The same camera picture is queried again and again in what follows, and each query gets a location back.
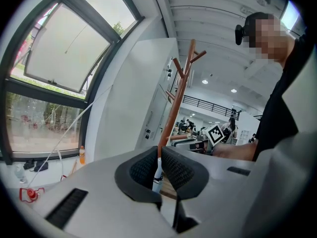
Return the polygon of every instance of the black shirt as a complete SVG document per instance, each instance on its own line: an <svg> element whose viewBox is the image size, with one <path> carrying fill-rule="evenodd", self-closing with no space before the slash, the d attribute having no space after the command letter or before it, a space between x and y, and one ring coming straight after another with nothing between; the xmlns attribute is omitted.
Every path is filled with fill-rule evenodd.
<svg viewBox="0 0 317 238"><path fill-rule="evenodd" d="M280 140L298 132L295 121L282 99L282 94L302 70L313 46L313 41L307 38L307 31L295 40L293 51L286 60L281 79L277 82L265 106L256 135L256 139L259 141L253 161L257 160L261 151L274 148Z"/></svg>

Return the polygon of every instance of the glass window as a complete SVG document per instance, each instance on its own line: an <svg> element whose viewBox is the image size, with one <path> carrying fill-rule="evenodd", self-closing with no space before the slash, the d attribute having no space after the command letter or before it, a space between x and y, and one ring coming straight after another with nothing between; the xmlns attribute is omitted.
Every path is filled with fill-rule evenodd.
<svg viewBox="0 0 317 238"><path fill-rule="evenodd" d="M60 4L38 32L24 75L80 92L109 42Z"/></svg>
<svg viewBox="0 0 317 238"><path fill-rule="evenodd" d="M135 21L123 0L86 0L113 29L122 35Z"/></svg>
<svg viewBox="0 0 317 238"><path fill-rule="evenodd" d="M89 85L90 85L90 82L91 82L91 80L92 80L92 78L93 78L93 76L94 76L94 74L96 72L97 66L99 65L100 62L92 70L90 75L87 77L87 80L86 80L86 82L84 84L84 87L83 87L83 89L81 90L80 93L76 93L76 92L73 92L73 91L62 89L62 88L57 87L57 86L53 86L51 84L47 84L47 83L41 82L41 81L36 80L34 78L30 78L30 77L26 76L26 74L25 74L25 64L26 64L26 61L27 61L27 57L28 57L29 51L32 48L32 44L34 42L34 39L36 38L40 28L42 27L42 25L45 22L45 20L47 19L47 17L51 14L51 12L54 9L56 9L57 5L58 5L58 3L54 4L52 8L50 8L48 11L46 11L43 14L43 17L40 18L40 20L38 20L36 25L33 27L31 32L28 34L28 36L26 37L26 39L22 43L22 45L21 45L21 47L20 47L20 49L19 49L19 51L18 51L18 53L16 55L16 58L15 58L15 61L14 61L14 66L11 69L10 76L12 78L17 79L17 80L24 81L26 83L29 83L29 84L32 84L32 85L36 85L36 86L39 86L39 87L43 87L43 88L46 88L46 89L51 90L51 91L59 92L59 93L65 94L65 95L69 95L69 96L75 97L75 98L85 99L87 90L88 90Z"/></svg>
<svg viewBox="0 0 317 238"><path fill-rule="evenodd" d="M7 92L6 128L13 152L50 152L82 112L81 109ZM60 142L58 149L78 149L81 119Z"/></svg>
<svg viewBox="0 0 317 238"><path fill-rule="evenodd" d="M292 30L296 21L298 20L299 12L291 1L288 1L287 8L281 19L282 23L288 30Z"/></svg>

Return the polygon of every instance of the balcony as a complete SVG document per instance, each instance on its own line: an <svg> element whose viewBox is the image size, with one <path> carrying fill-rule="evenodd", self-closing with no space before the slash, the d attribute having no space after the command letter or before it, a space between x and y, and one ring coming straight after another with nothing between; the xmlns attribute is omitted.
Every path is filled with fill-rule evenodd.
<svg viewBox="0 0 317 238"><path fill-rule="evenodd" d="M183 103L239 120L240 112L237 112L235 109L228 109L215 103L203 101L187 95L184 95Z"/></svg>

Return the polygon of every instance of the person in background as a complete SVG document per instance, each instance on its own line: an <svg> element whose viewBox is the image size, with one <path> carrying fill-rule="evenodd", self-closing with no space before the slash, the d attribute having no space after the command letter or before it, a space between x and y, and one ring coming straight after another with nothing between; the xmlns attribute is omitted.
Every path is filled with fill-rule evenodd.
<svg viewBox="0 0 317 238"><path fill-rule="evenodd" d="M250 143L253 143L256 139L256 134L254 133L250 139Z"/></svg>
<svg viewBox="0 0 317 238"><path fill-rule="evenodd" d="M194 123L192 121L189 121L189 119L186 120L186 126L190 129L190 131L194 128Z"/></svg>
<svg viewBox="0 0 317 238"><path fill-rule="evenodd" d="M232 144L232 138L236 138L238 133L236 120L230 117L229 122L226 122L220 129L223 131L223 134L229 134L226 144Z"/></svg>
<svg viewBox="0 0 317 238"><path fill-rule="evenodd" d="M295 121L282 99L283 93L293 83L310 57L314 47L315 29L306 28L295 39L272 14L256 12L247 16L245 26L236 27L236 44L243 40L257 54L279 63L283 68L263 112L254 143L244 145L217 144L213 155L222 158L256 161L260 152L274 148L284 138L297 132ZM283 129L272 129L283 119Z"/></svg>

